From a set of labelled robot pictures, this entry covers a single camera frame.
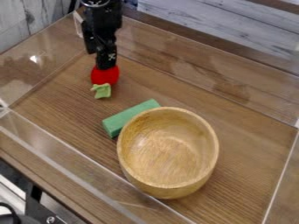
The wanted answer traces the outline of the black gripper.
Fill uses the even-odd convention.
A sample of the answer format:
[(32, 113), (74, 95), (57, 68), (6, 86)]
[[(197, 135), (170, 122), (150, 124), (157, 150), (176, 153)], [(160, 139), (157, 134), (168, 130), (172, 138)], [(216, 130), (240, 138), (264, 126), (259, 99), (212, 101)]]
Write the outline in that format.
[[(117, 62), (116, 32), (122, 24), (121, 0), (80, 0), (84, 6), (81, 33), (88, 54), (96, 53), (97, 69), (108, 70)], [(96, 41), (102, 44), (96, 48)]]

